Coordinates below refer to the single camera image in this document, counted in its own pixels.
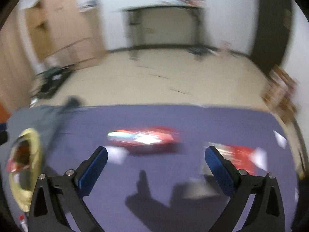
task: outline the black object on floor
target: black object on floor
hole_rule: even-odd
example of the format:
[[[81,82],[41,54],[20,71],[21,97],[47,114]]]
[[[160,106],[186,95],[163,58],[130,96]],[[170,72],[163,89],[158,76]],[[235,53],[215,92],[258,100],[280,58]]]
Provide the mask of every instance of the black object on floor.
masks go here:
[[[42,85],[41,90],[38,92],[39,99],[50,99],[54,96],[60,86],[72,74],[72,66],[64,68],[52,68],[44,72],[45,83]]]
[[[188,48],[188,52],[190,52],[194,55],[204,55],[206,53],[209,53],[209,50],[208,50],[208,48],[206,48],[204,46],[194,46],[194,47]]]

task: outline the white paper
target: white paper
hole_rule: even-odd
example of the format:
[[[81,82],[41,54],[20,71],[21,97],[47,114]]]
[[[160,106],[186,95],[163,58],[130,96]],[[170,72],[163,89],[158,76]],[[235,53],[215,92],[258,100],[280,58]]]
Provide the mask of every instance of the white paper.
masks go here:
[[[109,157],[107,162],[121,165],[129,154],[129,151],[123,147],[105,146]]]
[[[280,147],[282,147],[283,149],[285,149],[286,146],[286,139],[280,135],[279,133],[277,133],[275,130],[273,130],[273,133],[276,137],[277,143]]]
[[[250,160],[257,167],[267,171],[267,152],[262,148],[256,148],[250,155]]]
[[[62,74],[54,75],[52,80],[57,80],[57,79],[60,79],[61,77],[62,77]]]

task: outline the purple tablecloth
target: purple tablecloth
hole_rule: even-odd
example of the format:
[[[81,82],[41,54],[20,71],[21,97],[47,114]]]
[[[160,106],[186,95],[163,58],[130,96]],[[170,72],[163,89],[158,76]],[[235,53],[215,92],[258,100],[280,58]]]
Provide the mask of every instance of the purple tablecloth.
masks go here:
[[[180,131],[183,150],[177,154],[128,156],[122,165],[107,163],[84,201],[106,232],[207,231],[226,206],[225,196],[183,199],[190,178],[199,179],[204,145],[233,144],[267,151],[268,171],[276,175],[290,231],[296,208],[296,173],[290,147],[281,148],[273,130],[284,135],[269,113],[192,105],[116,105],[81,107],[58,133],[49,167],[58,174],[78,165],[107,144],[116,129],[166,126]],[[267,172],[259,168],[257,174]],[[235,231],[250,209],[249,199]]]

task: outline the white wall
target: white wall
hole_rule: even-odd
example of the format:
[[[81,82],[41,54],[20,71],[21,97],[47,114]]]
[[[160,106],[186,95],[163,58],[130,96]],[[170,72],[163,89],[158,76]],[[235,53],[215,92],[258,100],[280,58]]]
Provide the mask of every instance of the white wall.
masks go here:
[[[309,152],[309,22],[293,0],[290,40],[282,67],[299,82],[294,102],[300,106],[296,120]]]
[[[126,30],[120,9],[158,3],[162,0],[100,0],[107,49],[127,47]],[[215,47],[228,41],[232,49],[251,53],[258,17],[258,0],[206,0],[205,44]]]

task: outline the dark door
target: dark door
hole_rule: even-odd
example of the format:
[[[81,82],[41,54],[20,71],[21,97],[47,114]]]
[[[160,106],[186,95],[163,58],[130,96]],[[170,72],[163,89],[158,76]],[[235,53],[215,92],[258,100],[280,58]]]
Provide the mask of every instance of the dark door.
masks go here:
[[[250,59],[269,75],[280,65],[289,39],[291,0],[259,0],[256,39]]]

